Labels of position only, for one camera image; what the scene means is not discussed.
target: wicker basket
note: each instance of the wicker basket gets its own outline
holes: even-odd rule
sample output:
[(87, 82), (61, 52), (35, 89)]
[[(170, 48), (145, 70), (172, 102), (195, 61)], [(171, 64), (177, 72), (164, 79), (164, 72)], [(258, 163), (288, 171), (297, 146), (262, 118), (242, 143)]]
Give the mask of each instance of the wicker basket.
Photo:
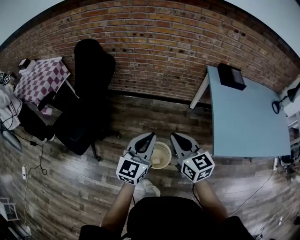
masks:
[(152, 168), (162, 169), (171, 161), (172, 153), (168, 145), (163, 142), (155, 142), (154, 150), (150, 158)]

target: brick wall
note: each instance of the brick wall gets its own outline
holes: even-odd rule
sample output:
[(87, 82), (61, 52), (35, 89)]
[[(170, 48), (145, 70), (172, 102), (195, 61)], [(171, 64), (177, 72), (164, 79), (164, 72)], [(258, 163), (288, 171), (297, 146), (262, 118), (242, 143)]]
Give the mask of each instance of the brick wall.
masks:
[(206, 65), (220, 62), (277, 92), (300, 73), (299, 58), (275, 32), (220, 0), (67, 0), (1, 46), (0, 69), (17, 71), (25, 57), (63, 56), (74, 74), (74, 46), (85, 38), (115, 57), (113, 90), (191, 100)]

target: black office chair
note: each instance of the black office chair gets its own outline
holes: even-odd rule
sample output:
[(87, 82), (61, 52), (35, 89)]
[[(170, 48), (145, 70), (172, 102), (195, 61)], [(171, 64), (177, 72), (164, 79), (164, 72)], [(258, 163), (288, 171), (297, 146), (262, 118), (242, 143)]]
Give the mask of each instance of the black office chair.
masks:
[[(109, 127), (110, 114), (106, 100), (107, 88), (115, 71), (115, 59), (104, 52), (94, 39), (78, 42), (74, 55), (75, 93), (79, 98), (73, 96), (72, 104), (55, 121), (53, 129), (57, 138), (77, 155), (85, 153), (91, 145), (94, 157), (100, 161), (95, 140), (103, 140), (111, 134), (120, 137)], [(48, 99), (43, 99), (39, 110), (51, 104), (54, 95), (52, 93)]]

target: checkered tablecloth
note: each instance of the checkered tablecloth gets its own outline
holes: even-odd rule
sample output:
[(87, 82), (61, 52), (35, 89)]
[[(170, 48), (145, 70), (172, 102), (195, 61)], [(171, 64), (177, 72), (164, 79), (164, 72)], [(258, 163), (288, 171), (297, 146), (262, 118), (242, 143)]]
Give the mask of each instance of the checkered tablecloth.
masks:
[[(49, 92), (53, 90), (57, 92), (70, 75), (61, 60), (62, 57), (37, 60), (32, 72), (20, 79), (14, 91), (15, 96), (38, 106)], [(46, 105), (42, 113), (51, 115), (52, 108)]]

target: black lamp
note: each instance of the black lamp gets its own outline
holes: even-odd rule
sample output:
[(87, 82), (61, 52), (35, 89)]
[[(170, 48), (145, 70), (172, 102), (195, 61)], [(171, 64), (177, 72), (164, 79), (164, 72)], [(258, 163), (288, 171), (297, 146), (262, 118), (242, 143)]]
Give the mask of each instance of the black lamp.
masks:
[(287, 95), (284, 96), (283, 99), (281, 99), (280, 101), (274, 101), (272, 103), (272, 107), (273, 107), (273, 110), (276, 114), (279, 113), (281, 107), (282, 107), (282, 102), (286, 99), (286, 98), (289, 98), (290, 101), (293, 103), (294, 100), (295, 100), (295, 97), (296, 97), (296, 94), (298, 92), (298, 90), (300, 89), (300, 83), (298, 83), (298, 85), (295, 87), (295, 88), (292, 88), (292, 89), (289, 89), (287, 91)]

